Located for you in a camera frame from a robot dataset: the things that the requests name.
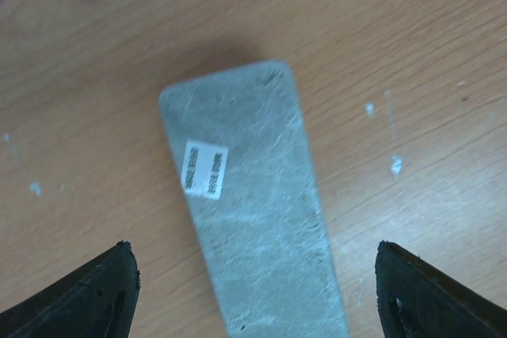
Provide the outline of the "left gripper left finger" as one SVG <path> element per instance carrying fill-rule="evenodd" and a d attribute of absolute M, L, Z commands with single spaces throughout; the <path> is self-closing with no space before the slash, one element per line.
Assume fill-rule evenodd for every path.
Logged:
<path fill-rule="evenodd" d="M 127 241 L 1 313 L 2 337 L 127 337 L 140 274 Z"/>

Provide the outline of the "grey glasses case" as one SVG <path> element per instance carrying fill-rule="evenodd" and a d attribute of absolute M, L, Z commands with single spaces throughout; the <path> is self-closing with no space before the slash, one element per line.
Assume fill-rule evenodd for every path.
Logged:
<path fill-rule="evenodd" d="M 346 337 L 290 66 L 171 85 L 159 107 L 228 335 Z"/>

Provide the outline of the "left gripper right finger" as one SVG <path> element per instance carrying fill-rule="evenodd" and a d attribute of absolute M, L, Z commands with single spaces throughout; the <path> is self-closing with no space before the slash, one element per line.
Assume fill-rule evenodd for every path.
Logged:
<path fill-rule="evenodd" d="M 506 310 L 394 242 L 375 259 L 385 337 L 505 337 Z"/>

